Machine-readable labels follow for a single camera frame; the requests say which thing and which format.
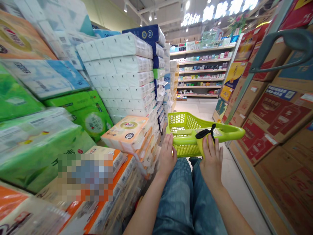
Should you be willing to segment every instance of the left hand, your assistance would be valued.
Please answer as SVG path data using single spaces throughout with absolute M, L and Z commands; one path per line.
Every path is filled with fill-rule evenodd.
M 173 138 L 173 134 L 165 135 L 159 155 L 159 172 L 167 178 L 170 176 L 177 162 L 177 151 L 173 147 Z

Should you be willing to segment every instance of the jeans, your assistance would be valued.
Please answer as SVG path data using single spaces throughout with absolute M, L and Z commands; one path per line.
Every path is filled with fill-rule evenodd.
M 200 158 L 179 158 L 164 187 L 153 234 L 227 234 L 202 177 Z

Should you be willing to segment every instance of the yellow-green shopping basket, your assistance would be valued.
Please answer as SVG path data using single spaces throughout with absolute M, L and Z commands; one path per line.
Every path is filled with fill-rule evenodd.
M 211 133 L 219 142 L 240 139 L 245 130 L 221 123 L 199 119 L 188 112 L 169 113 L 166 133 L 173 133 L 173 146 L 177 150 L 177 157 L 204 156 L 202 139 Z

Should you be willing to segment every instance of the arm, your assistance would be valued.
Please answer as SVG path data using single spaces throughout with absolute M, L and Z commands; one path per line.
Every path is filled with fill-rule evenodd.
M 227 233 L 229 235 L 255 234 L 222 184 L 223 148 L 219 149 L 218 139 L 215 139 L 214 146 L 212 137 L 209 135 L 208 138 L 203 138 L 202 144 L 205 159 L 200 163 L 201 174 L 221 213 Z
M 159 156 L 159 171 L 137 207 L 124 234 L 152 234 L 162 192 L 177 162 L 177 151 L 173 148 L 173 135 L 166 135 Z

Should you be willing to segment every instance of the aisle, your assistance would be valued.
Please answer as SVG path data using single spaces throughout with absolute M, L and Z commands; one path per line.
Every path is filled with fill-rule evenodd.
M 201 119 L 213 121 L 212 115 L 216 104 L 217 99 L 188 97 L 187 101 L 177 101 L 175 110 L 177 112 L 190 112 Z M 224 143 L 221 143 L 221 146 L 224 146 L 222 167 L 222 182 L 224 186 L 254 232 L 257 235 L 271 234 L 232 155 Z

